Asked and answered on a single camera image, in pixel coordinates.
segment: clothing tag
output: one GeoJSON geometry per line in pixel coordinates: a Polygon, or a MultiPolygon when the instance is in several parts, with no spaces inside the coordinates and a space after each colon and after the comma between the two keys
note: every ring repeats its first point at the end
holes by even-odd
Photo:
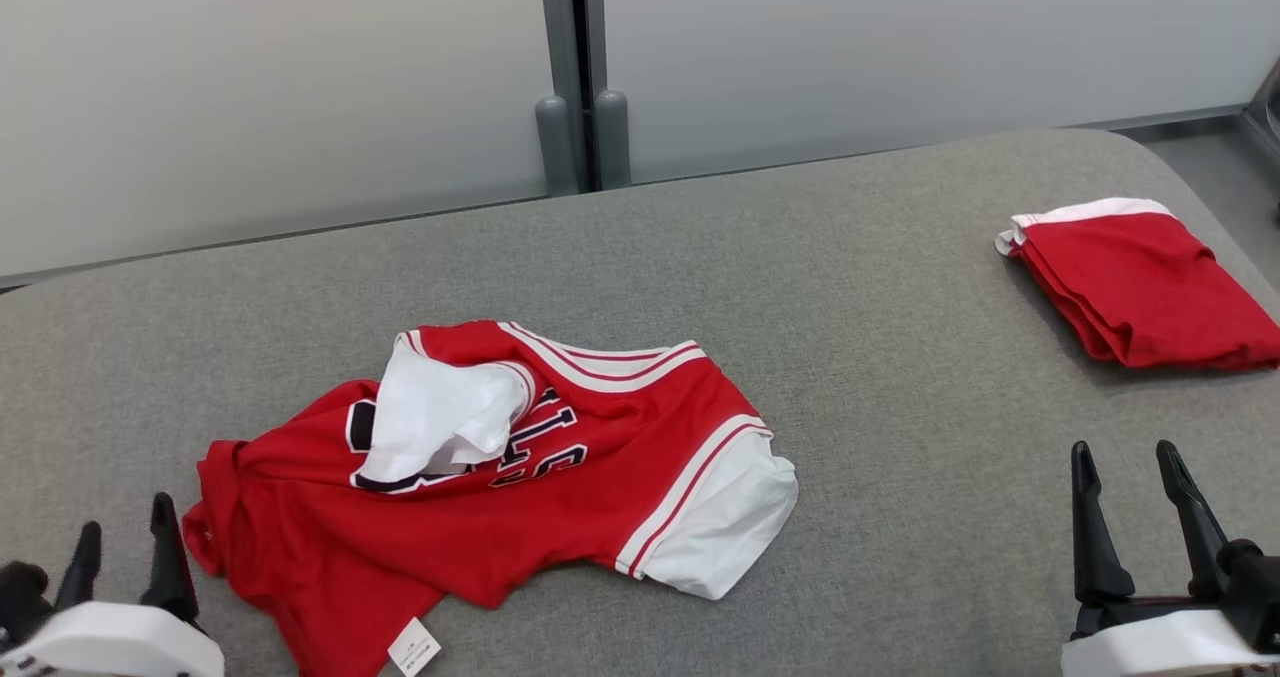
{"type": "Polygon", "coordinates": [[[431,658],[440,654],[440,642],[436,642],[422,622],[415,617],[401,630],[399,637],[396,637],[387,649],[387,654],[392,655],[392,662],[401,668],[404,677],[413,677],[431,662],[431,658]]]}

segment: red basketball jersey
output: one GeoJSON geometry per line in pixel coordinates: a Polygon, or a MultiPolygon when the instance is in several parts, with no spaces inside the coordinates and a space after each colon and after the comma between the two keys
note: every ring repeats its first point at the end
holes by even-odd
{"type": "Polygon", "coordinates": [[[404,331],[397,349],[518,375],[499,457],[371,479],[379,385],[348,381],[256,440],[211,444],[183,518],[196,561],[275,618],[305,676],[372,676],[444,595],[495,608],[567,561],[718,599],[795,503],[791,463],[694,343],[595,352],[485,321],[404,331]]]}

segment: gray post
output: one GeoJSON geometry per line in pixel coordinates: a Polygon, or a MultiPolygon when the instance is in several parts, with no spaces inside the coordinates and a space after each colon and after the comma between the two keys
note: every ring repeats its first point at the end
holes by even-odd
{"type": "Polygon", "coordinates": [[[631,186],[631,138],[627,131],[627,97],[618,90],[595,95],[595,159],[600,165],[600,189],[631,186]]]}
{"type": "Polygon", "coordinates": [[[590,191],[586,163],[586,134],[582,125],[582,86],[577,74],[576,27],[573,0],[543,0],[547,20],[547,49],[552,67],[552,88],[564,100],[570,116],[570,138],[573,157],[573,189],[590,191]]]}
{"type": "Polygon", "coordinates": [[[577,170],[573,165],[572,125],[568,104],[562,97],[539,99],[534,108],[538,141],[543,148],[543,174],[549,197],[577,193],[577,170]]]}

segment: metal frame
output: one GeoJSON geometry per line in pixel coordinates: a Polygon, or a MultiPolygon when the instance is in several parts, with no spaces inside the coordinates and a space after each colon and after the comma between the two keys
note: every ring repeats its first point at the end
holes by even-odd
{"type": "Polygon", "coordinates": [[[590,52],[591,99],[609,88],[604,45],[604,0],[585,0],[586,38],[590,52]]]}
{"type": "Polygon", "coordinates": [[[1271,68],[1253,102],[1244,108],[1244,123],[1271,157],[1280,161],[1280,61],[1271,68]]]}
{"type": "Polygon", "coordinates": [[[1248,104],[1229,104],[1225,108],[1188,109],[1184,113],[1162,113],[1162,115],[1129,116],[1126,120],[1088,122],[1082,129],[1088,131],[1132,131],[1135,127],[1171,125],[1174,122],[1211,120],[1213,116],[1238,116],[1248,104]]]}
{"type": "MultiPolygon", "coordinates": [[[[552,67],[552,88],[564,100],[568,138],[572,150],[572,174],[579,193],[590,191],[586,166],[586,136],[582,129],[582,86],[577,76],[577,44],[573,22],[573,0],[543,0],[547,18],[547,49],[552,67]]],[[[550,191],[561,191],[549,186],[550,191]]]]}

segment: black lettering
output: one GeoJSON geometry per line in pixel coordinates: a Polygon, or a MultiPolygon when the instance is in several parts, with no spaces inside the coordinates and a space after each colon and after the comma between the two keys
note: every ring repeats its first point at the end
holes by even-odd
{"type": "Polygon", "coordinates": [[[351,452],[369,452],[374,444],[374,401],[361,399],[347,412],[347,445],[351,452]]]}
{"type": "Polygon", "coordinates": [[[399,493],[408,493],[419,488],[429,488],[439,482],[447,482],[453,477],[461,477],[463,475],[470,475],[471,472],[475,472],[475,466],[467,465],[467,467],[463,468],[462,472],[457,472],[457,475],[410,475],[408,477],[403,477],[403,480],[396,480],[394,482],[374,481],[370,480],[370,477],[365,477],[364,475],[357,472],[351,476],[351,484],[356,485],[362,490],[399,494],[399,493]]]}
{"type": "Polygon", "coordinates": [[[586,445],[572,445],[571,448],[562,449],[550,457],[545,457],[538,463],[538,468],[534,470],[534,475],[526,476],[525,467],[517,468],[511,475],[498,477],[497,480],[489,482],[490,488],[506,488],[507,485],[515,485],[516,482],[524,482],[525,480],[538,480],[539,477],[545,477],[547,475],[558,471],[558,468],[570,468],[581,465],[586,459],[586,445]]]}
{"type": "Polygon", "coordinates": [[[498,470],[502,471],[503,468],[515,467],[525,459],[529,459],[529,450],[521,449],[522,443],[535,439],[535,436],[543,436],[552,430],[557,430],[558,427],[567,427],[576,422],[577,415],[573,413],[571,408],[564,407],[557,412],[554,417],[544,418],[539,424],[530,425],[529,427],[511,435],[507,440],[507,449],[502,453],[502,462],[498,463],[498,470]]]}
{"type": "Polygon", "coordinates": [[[541,407],[541,404],[549,404],[549,403],[553,403],[553,402],[556,402],[558,399],[559,399],[559,395],[556,393],[556,386],[548,386],[547,392],[544,392],[543,395],[540,395],[540,398],[538,398],[538,402],[534,403],[534,407],[535,408],[536,407],[541,407]]]}

